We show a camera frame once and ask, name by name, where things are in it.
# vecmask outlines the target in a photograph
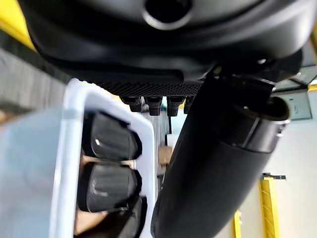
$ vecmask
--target black plastic housing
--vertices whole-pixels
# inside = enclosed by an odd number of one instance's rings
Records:
[[[111,12],[117,1],[98,2],[19,0],[47,61],[120,96],[195,96],[216,63],[289,56],[307,41],[317,11],[315,0],[192,0],[191,20],[209,14],[162,31],[143,20],[142,6],[140,21],[128,17],[146,1],[120,5],[124,15]]]

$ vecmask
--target black pipe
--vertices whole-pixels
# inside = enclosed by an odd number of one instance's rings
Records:
[[[251,110],[247,100],[228,95],[223,80],[205,80],[158,196],[153,237],[214,237],[260,178],[288,118],[280,98]]]

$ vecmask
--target black cover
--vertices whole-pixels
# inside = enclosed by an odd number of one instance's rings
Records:
[[[82,211],[120,211],[129,209],[141,190],[142,181],[137,171],[114,163],[85,165],[78,185],[78,207]]]
[[[82,147],[88,156],[116,161],[134,160],[142,153],[138,135],[126,123],[100,112],[85,114]]]

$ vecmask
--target circular hole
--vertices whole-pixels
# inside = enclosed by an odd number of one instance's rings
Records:
[[[154,28],[173,30],[189,21],[191,7],[191,0],[146,0],[143,17]]]

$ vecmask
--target yellow safety barrier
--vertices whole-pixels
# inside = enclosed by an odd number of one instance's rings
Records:
[[[236,211],[232,221],[232,238],[241,238],[241,212],[240,210]]]
[[[275,181],[263,178],[259,183],[264,238],[280,238]]]
[[[24,16],[16,0],[0,0],[0,29],[34,50]]]

